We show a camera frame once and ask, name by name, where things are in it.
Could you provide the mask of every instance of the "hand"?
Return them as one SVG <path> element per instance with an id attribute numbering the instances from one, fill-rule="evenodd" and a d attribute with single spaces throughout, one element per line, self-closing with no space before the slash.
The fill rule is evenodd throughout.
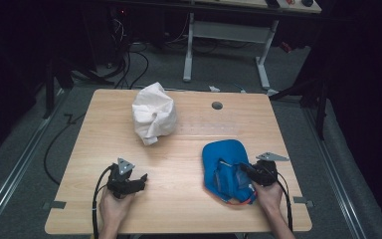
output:
<path id="1" fill-rule="evenodd" d="M 124 221 L 135 193 L 117 199 L 105 187 L 100 200 L 100 215 L 103 227 L 99 233 L 100 239 L 116 238 L 120 225 Z"/>
<path id="2" fill-rule="evenodd" d="M 294 239 L 294 235 L 287 227 L 287 223 L 281 215 L 282 188 L 277 182 L 270 186 L 262 187 L 253 182 L 257 191 L 257 200 L 268 217 L 272 232 L 277 239 Z"/>

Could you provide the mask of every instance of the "blue cloth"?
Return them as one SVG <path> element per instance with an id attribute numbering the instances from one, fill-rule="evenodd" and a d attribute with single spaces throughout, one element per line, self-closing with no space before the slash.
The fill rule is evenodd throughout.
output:
<path id="1" fill-rule="evenodd" d="M 206 188 L 228 202 L 232 198 L 252 203 L 256 194 L 251 179 L 240 169 L 249 164 L 244 146 L 235 139 L 208 143 L 203 148 L 204 184 Z"/>

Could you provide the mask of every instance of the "dark background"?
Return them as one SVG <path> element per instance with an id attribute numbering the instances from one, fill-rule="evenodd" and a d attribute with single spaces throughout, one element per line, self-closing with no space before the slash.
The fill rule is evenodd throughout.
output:
<path id="1" fill-rule="evenodd" d="M 312 48 L 295 84 L 328 78 L 327 96 L 348 147 L 382 208 L 382 1 L 317 2 L 322 16 L 354 21 L 320 25 L 283 20 L 274 46 L 286 42 L 292 48 Z M 106 13 L 90 4 L 0 1 L 0 144 L 35 103 L 52 56 L 64 56 L 90 70 L 112 60 Z M 163 47 L 164 33 L 177 36 L 186 14 L 128 9 L 128 17 L 136 26 L 131 29 L 139 29 L 128 34 Z"/>

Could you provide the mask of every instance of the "white cloth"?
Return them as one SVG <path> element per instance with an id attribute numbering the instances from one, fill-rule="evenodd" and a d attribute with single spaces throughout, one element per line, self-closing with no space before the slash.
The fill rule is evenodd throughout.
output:
<path id="1" fill-rule="evenodd" d="M 151 145 L 157 142 L 159 136 L 175 131 L 175 104 L 159 83 L 138 92 L 132 103 L 132 115 L 135 132 L 144 145 Z"/>

